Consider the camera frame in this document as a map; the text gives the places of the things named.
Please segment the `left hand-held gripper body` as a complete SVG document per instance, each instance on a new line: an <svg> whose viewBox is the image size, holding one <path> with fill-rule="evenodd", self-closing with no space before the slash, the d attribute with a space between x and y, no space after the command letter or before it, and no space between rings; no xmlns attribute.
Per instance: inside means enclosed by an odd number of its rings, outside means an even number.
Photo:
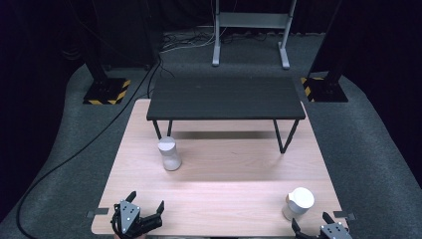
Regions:
<svg viewBox="0 0 422 239"><path fill-rule="evenodd" d="M141 217L140 207L135 204L123 200L114 206L114 214L111 218L114 234L136 237L161 226L162 218L161 215L156 214L156 211L152 215Z"/></svg>

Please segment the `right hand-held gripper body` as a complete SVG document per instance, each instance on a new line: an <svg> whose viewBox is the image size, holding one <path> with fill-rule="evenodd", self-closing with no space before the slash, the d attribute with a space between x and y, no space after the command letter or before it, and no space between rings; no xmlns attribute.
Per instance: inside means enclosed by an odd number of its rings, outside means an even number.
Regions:
<svg viewBox="0 0 422 239"><path fill-rule="evenodd" d="M310 236L299 232L298 239L352 239L352 237L343 225L338 222L321 226L319 228L319 235L317 236Z"/></svg>

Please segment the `white cup with lid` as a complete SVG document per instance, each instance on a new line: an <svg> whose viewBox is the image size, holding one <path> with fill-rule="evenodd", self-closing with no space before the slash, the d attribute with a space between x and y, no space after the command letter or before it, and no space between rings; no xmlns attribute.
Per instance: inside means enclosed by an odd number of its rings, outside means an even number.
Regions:
<svg viewBox="0 0 422 239"><path fill-rule="evenodd" d="M313 193L304 187L297 187L286 196L283 215L290 221L305 215L315 204Z"/></svg>

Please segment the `grey-white cylindrical cup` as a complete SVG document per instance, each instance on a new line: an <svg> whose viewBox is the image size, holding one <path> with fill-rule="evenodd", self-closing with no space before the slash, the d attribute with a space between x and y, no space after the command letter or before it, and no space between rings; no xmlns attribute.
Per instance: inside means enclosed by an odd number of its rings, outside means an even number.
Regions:
<svg viewBox="0 0 422 239"><path fill-rule="evenodd" d="M166 170L174 171L181 166L182 160L178 155L177 144L173 137L166 136L161 138L157 147L161 153L163 167Z"/></svg>

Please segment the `small black shelf table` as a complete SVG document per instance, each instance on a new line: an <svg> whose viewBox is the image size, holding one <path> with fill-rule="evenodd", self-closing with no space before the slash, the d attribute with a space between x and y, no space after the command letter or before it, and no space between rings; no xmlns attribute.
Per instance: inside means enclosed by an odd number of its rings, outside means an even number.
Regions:
<svg viewBox="0 0 422 239"><path fill-rule="evenodd" d="M305 118L291 80L258 77L160 79L146 114L157 135L161 120L290 120L293 126L286 139L275 131L281 153Z"/></svg>

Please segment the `grey tape strip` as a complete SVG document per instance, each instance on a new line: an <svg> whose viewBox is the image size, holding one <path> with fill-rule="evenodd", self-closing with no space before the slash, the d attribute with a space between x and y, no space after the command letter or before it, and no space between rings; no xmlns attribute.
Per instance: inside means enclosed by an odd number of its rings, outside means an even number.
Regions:
<svg viewBox="0 0 422 239"><path fill-rule="evenodd" d="M352 212L346 211L334 211L333 215L335 218L344 218L345 220L353 221L356 219L356 216Z"/></svg>
<svg viewBox="0 0 422 239"><path fill-rule="evenodd" d="M107 215L109 208L96 208L87 212L87 218L94 218L97 215Z"/></svg>

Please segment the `black stand with striped base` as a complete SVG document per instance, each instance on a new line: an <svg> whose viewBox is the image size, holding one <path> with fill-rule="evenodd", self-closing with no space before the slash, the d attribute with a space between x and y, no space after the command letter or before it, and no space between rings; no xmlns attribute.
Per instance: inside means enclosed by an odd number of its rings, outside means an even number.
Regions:
<svg viewBox="0 0 422 239"><path fill-rule="evenodd" d="M338 33L342 7L343 0L338 0L312 66L308 74L302 78L302 85L309 102L348 102L339 84L346 61L346 51Z"/></svg>
<svg viewBox="0 0 422 239"><path fill-rule="evenodd" d="M95 48L89 40L87 28L80 20L75 8L72 8L72 11L78 36L78 47L93 77L93 82L84 96L84 103L88 105L117 105L124 98L130 80L126 78L109 78L106 75Z"/></svg>

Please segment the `grey metal stand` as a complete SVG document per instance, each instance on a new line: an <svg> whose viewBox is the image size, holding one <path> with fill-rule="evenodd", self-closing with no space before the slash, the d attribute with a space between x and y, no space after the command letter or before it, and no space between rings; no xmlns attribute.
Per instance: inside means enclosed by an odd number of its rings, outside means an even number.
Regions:
<svg viewBox="0 0 422 239"><path fill-rule="evenodd" d="M214 7L214 48L212 66L220 65L221 53L221 28L254 28L276 29L283 31L283 39L278 43L278 50L282 62L282 68L288 70L291 65L287 53L287 42L290 35L291 25L294 19L298 0L290 0L290 9L287 13L238 13L221 12L220 0L215 0Z"/></svg>

